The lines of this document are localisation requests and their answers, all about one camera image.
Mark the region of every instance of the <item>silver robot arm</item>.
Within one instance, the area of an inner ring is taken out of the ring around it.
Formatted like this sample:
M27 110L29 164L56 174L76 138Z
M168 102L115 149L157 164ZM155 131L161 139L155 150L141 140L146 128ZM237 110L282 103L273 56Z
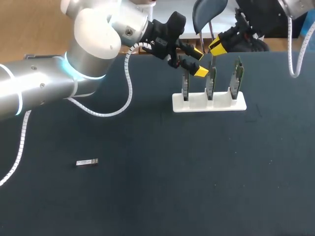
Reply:
M118 55L121 43L139 42L148 17L132 3L62 0L74 19L74 37L64 57L0 64L0 119L74 96L93 94Z
M278 0L287 16L293 20L315 8L315 0Z

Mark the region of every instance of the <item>dark blue table surface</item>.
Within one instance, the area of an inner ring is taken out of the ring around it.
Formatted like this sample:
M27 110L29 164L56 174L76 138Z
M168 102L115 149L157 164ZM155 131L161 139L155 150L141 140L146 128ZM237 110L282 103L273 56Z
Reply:
M217 91L227 90L237 56L218 58ZM152 56L131 57L134 97L117 117L66 100L34 109L20 166L0 188L0 236L314 235L315 53L298 79L284 53L241 58L245 112L173 113L182 71ZM123 61L80 101L120 108ZM191 91L204 84L192 79ZM0 123L0 178L22 119ZM94 158L97 167L74 167Z

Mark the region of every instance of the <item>wooden floor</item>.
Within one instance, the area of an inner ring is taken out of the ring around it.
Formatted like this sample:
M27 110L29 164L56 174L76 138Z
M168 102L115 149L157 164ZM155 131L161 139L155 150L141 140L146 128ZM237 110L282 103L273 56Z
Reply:
M73 22L61 13L60 0L0 0L0 62L24 54L62 54L72 35ZM286 51L286 39L266 42L273 51ZM301 44L295 40L293 48Z

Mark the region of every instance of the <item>white cable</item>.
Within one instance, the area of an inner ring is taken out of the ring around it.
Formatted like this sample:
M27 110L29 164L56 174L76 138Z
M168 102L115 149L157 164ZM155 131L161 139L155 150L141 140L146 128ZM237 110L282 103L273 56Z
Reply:
M130 75L129 75L129 68L128 68L129 58L130 58L130 55L132 54L132 52L139 47L145 47L145 48L151 49L151 45L148 43L136 43L128 51L128 53L126 55L126 59L125 59L125 75L126 75L126 79L127 79L127 83L128 83L128 88L129 88L129 96L128 96L128 100L127 100L126 104L122 108L120 108L118 111L108 113L108 114L100 114L100 113L91 111L89 108L83 106L81 103L79 103L77 100L75 100L73 98L68 98L68 100L70 102L72 102L73 104L75 104L76 106L78 106L79 108L81 108L82 110L84 110L85 112L87 112L93 116L96 116L96 117L113 117L113 116L116 116L116 115L122 113L124 110L127 109L127 107L130 105L131 100L132 100L132 83L131 83L131 79L130 79Z
M0 181L0 186L2 186L5 182L8 181L8 179L14 174L14 172L16 171L16 169L18 168L18 166L20 164L20 161L22 158L22 153L23 153L23 148L24 148L24 142L25 142L26 127L28 125L28 120L29 120L30 114L31 114L31 111L27 111L24 115L22 132L21 132L21 139L20 139L20 148L19 148L18 155L17 155L16 160L15 160L11 170L9 171L9 173Z
M308 31L308 33L306 34L302 47L301 47L301 51L299 54L299 58L297 61L297 66L296 66L296 72L294 73L293 71L293 62L292 62L292 19L290 17L288 17L288 59L289 59L289 71L290 71L290 75L293 78L297 78L299 77L300 73L301 73L301 68L302 68L302 63L303 63L303 58L304 58L304 54L306 52L306 48L307 45L310 42L311 36L314 33L315 30L315 22L312 24L310 30Z

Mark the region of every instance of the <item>white holder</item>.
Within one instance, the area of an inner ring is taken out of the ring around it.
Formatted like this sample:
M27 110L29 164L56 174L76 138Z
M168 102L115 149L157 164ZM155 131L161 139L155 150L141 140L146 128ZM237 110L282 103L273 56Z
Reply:
M247 108L242 92L233 100L228 92L214 92L213 101L208 100L207 92L190 93L189 101L184 101L182 93L173 94L173 111L180 112L227 112L245 111Z

